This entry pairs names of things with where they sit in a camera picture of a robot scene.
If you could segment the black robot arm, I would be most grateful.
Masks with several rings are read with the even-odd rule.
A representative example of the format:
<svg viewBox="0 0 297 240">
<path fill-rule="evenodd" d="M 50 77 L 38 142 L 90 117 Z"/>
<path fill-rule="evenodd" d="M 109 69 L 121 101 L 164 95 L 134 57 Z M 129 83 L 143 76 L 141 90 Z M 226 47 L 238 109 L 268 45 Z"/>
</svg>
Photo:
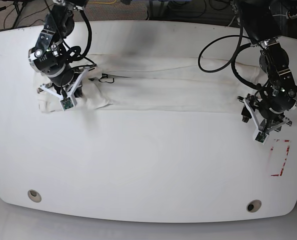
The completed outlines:
<svg viewBox="0 0 297 240">
<path fill-rule="evenodd" d="M 38 73 L 46 75 L 57 94 L 67 95 L 69 86 L 77 73 L 70 66 L 87 56 L 92 43 L 92 28 L 85 14 L 87 0 L 56 0 L 53 6 L 47 3 L 49 13 L 46 15 L 43 30 L 36 44 L 28 52 L 28 61 Z M 69 47 L 65 38 L 75 27 L 74 11 L 78 11 L 87 27 L 87 44 L 82 51 L 80 46 Z"/>
<path fill-rule="evenodd" d="M 284 112 L 297 107 L 297 85 L 289 68 L 289 57 L 277 41 L 282 35 L 279 25 L 270 11 L 270 0 L 235 0 L 233 1 L 239 24 L 245 29 L 249 44 L 241 45 L 241 52 L 252 45 L 261 48 L 259 64 L 267 74 L 264 85 L 251 83 L 239 75 L 236 62 L 232 61 L 231 69 L 237 79 L 244 85 L 254 89 L 256 94 L 246 99 L 252 110 L 258 110 L 263 117 L 260 131 L 277 130 L 281 124 L 290 124 Z"/>
</svg>

